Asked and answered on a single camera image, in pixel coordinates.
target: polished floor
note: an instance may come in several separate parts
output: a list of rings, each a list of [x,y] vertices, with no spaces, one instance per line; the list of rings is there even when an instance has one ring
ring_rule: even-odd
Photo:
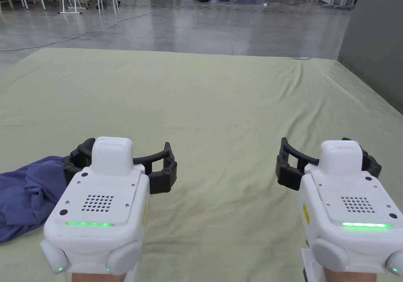
[[[0,71],[39,47],[16,49],[57,41],[49,47],[337,59],[350,11],[322,9],[309,0],[267,2],[263,7],[127,0],[117,15],[111,6],[100,15],[95,1],[81,15],[60,15],[51,0],[46,11],[40,4],[25,10],[20,3],[11,11],[3,3]]]

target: gray wall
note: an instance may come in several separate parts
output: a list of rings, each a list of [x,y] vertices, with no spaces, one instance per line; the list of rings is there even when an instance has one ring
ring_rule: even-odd
[[[403,113],[403,0],[358,0],[338,59]]]

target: yellow label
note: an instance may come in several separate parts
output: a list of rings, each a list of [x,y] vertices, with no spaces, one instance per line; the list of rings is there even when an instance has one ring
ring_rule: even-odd
[[[146,213],[147,213],[147,203],[144,205],[144,213],[142,214],[142,225],[144,225],[146,221]]]
[[[303,204],[303,213],[305,214],[306,223],[309,225],[311,222],[311,218],[309,217],[308,209],[306,208],[306,204]]]

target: blue cloth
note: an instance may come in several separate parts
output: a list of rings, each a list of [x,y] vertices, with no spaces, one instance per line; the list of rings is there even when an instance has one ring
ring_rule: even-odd
[[[66,189],[63,157],[0,174],[0,243],[41,226]]]

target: green led light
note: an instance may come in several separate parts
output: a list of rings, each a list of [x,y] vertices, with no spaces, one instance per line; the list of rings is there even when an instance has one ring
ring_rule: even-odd
[[[367,228],[390,228],[392,225],[385,225],[383,223],[354,223],[354,222],[343,222],[345,227],[367,227]]]
[[[93,222],[66,222],[66,225],[85,225],[93,227],[114,227],[113,223],[93,223]]]

